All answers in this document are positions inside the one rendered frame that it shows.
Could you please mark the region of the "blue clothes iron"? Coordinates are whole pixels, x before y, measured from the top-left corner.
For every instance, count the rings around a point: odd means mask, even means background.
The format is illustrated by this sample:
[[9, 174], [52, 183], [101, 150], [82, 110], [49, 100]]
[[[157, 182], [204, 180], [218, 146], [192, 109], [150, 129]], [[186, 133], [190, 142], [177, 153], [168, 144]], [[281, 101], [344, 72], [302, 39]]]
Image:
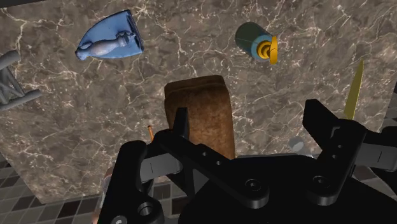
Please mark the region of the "blue clothes iron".
[[143, 53], [144, 45], [130, 10], [119, 11], [103, 18], [82, 37], [75, 55], [120, 59]]

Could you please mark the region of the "small grey cylinder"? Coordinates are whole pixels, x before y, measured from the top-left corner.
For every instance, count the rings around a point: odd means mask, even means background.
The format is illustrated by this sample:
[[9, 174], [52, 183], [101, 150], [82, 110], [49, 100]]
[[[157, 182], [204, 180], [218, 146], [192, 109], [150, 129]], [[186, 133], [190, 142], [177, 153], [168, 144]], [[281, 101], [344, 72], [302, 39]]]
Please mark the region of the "small grey cylinder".
[[303, 139], [300, 136], [292, 137], [288, 142], [288, 146], [298, 155], [304, 155], [308, 157], [312, 156], [310, 150], [308, 147], [306, 147]]

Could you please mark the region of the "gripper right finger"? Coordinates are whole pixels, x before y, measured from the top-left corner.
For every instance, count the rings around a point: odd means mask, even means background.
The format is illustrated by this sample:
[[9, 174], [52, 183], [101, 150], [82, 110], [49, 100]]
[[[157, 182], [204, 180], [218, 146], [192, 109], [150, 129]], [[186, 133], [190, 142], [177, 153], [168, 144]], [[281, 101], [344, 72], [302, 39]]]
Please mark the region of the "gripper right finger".
[[357, 165], [374, 168], [397, 194], [397, 126], [370, 131], [357, 121], [337, 118], [317, 99], [305, 101], [302, 123], [322, 149], [310, 176], [308, 198], [313, 203], [334, 204]]

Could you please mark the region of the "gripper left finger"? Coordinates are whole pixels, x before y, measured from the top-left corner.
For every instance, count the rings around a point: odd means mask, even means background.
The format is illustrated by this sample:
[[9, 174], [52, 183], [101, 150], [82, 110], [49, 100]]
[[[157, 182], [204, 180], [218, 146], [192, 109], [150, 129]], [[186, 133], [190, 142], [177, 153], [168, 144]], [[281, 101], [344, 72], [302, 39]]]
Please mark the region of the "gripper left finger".
[[[115, 162], [97, 224], [270, 224], [265, 216], [269, 187], [257, 174], [232, 174], [240, 160], [229, 160], [204, 144], [189, 141], [186, 108], [179, 108], [172, 129], [155, 134], [150, 144], [124, 143]], [[161, 203], [149, 196], [153, 176], [141, 169], [156, 156], [176, 162], [177, 171], [160, 162], [188, 196], [178, 218], [166, 218]]]

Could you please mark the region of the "green bottle with yellow cap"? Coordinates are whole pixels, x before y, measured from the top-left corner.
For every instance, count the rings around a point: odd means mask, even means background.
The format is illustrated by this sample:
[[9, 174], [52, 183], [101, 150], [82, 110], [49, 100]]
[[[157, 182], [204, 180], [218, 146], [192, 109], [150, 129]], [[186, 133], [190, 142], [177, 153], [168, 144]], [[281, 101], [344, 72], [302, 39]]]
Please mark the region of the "green bottle with yellow cap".
[[277, 63], [277, 37], [254, 22], [245, 22], [235, 33], [236, 45], [258, 62]]

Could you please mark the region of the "grey tubular frame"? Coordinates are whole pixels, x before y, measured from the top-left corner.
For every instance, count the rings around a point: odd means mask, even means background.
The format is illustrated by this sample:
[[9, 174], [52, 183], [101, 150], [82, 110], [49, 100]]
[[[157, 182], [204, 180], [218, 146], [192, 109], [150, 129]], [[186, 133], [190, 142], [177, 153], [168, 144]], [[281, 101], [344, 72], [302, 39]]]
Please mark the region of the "grey tubular frame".
[[21, 59], [17, 50], [0, 56], [0, 111], [5, 111], [42, 96], [40, 90], [25, 92], [9, 66]]

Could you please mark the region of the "brown bread loaf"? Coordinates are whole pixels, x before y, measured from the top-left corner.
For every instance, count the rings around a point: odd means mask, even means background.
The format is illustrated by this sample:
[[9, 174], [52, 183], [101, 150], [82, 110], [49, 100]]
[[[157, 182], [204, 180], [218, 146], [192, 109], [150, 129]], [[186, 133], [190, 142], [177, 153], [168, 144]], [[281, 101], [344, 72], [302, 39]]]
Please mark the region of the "brown bread loaf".
[[174, 81], [164, 87], [164, 108], [169, 128], [178, 108], [188, 109], [190, 141], [202, 143], [224, 157], [235, 158], [232, 107], [220, 75]]

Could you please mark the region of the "yellow knife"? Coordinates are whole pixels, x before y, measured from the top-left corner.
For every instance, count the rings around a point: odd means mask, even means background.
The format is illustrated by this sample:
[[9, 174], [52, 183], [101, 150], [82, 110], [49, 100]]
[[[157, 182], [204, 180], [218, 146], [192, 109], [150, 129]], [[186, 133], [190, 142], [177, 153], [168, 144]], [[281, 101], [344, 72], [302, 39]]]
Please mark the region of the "yellow knife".
[[344, 108], [344, 115], [345, 119], [353, 120], [356, 106], [358, 103], [359, 92], [361, 89], [361, 82], [363, 77], [363, 59], [360, 60], [358, 68], [356, 70], [356, 74], [351, 83], [351, 88], [349, 94], [347, 96], [345, 108]]

